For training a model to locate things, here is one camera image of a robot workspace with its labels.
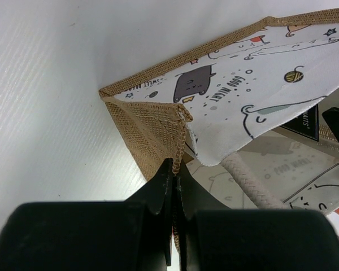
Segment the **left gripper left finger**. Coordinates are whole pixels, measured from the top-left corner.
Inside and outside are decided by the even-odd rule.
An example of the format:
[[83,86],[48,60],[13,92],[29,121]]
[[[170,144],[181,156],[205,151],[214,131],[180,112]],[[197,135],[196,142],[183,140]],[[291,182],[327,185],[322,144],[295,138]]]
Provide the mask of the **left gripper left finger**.
[[172,160],[124,201],[18,206],[0,233],[0,270],[166,270]]

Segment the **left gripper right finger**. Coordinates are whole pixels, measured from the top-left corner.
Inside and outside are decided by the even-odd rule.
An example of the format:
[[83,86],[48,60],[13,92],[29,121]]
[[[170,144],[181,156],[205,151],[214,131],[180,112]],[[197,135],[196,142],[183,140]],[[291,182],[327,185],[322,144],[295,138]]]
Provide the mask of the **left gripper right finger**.
[[176,176],[181,270],[339,270],[339,240],[317,211],[230,209]]

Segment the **jute canvas bag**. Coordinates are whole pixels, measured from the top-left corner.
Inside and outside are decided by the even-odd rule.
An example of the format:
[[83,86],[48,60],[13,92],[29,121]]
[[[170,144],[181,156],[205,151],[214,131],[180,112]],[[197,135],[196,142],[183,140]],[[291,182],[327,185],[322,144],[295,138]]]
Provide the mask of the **jute canvas bag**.
[[266,17],[103,87],[142,174],[184,161],[236,209],[313,209],[339,234],[339,8]]

